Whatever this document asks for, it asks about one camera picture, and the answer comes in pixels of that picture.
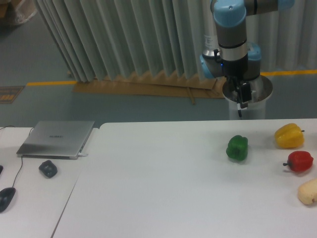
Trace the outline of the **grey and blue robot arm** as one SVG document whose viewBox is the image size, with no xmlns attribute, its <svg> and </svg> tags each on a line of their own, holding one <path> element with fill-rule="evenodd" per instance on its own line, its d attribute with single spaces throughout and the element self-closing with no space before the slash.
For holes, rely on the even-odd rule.
<svg viewBox="0 0 317 238">
<path fill-rule="evenodd" d="M 218 46 L 200 56 L 205 78 L 226 78 L 238 111 L 261 101 L 261 49 L 247 41 L 247 16 L 290 9 L 293 0 L 212 0 Z"/>
</svg>

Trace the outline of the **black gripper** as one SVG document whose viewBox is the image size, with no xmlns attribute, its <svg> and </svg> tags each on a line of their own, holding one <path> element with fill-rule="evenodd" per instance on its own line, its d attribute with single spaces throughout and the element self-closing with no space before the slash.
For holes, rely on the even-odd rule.
<svg viewBox="0 0 317 238">
<path fill-rule="evenodd" d="M 251 84 L 249 81 L 243 81 L 243 76 L 248 70 L 248 54 L 237 60 L 226 60 L 221 55 L 221 64 L 221 76 L 234 77 L 237 80 L 235 83 L 236 101 L 241 109 L 246 108 L 248 102 L 252 100 Z"/>
</svg>

